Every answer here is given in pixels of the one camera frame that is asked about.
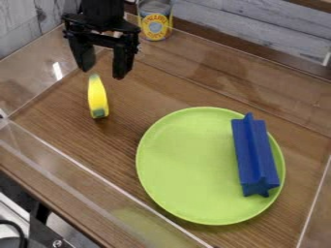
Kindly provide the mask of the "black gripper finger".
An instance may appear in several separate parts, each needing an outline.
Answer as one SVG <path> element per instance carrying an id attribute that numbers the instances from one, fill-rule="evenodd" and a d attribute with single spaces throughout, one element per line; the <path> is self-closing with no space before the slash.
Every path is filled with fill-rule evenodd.
<path id="1" fill-rule="evenodd" d="M 113 48 L 112 77 L 123 79 L 133 67 L 135 52 L 123 44 Z"/>
<path id="2" fill-rule="evenodd" d="M 96 64 L 93 45 L 84 37 L 72 34 L 68 35 L 68 43 L 79 69 L 88 72 Z"/>

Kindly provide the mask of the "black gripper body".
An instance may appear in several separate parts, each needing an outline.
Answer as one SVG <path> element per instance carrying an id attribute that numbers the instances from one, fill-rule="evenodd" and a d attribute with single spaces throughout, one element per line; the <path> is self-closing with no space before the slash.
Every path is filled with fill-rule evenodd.
<path id="1" fill-rule="evenodd" d="M 124 18 L 124 5 L 136 0 L 81 0 L 80 11 L 64 13 L 63 36 L 73 53 L 85 53 L 93 46 L 139 50 L 140 27 Z"/>

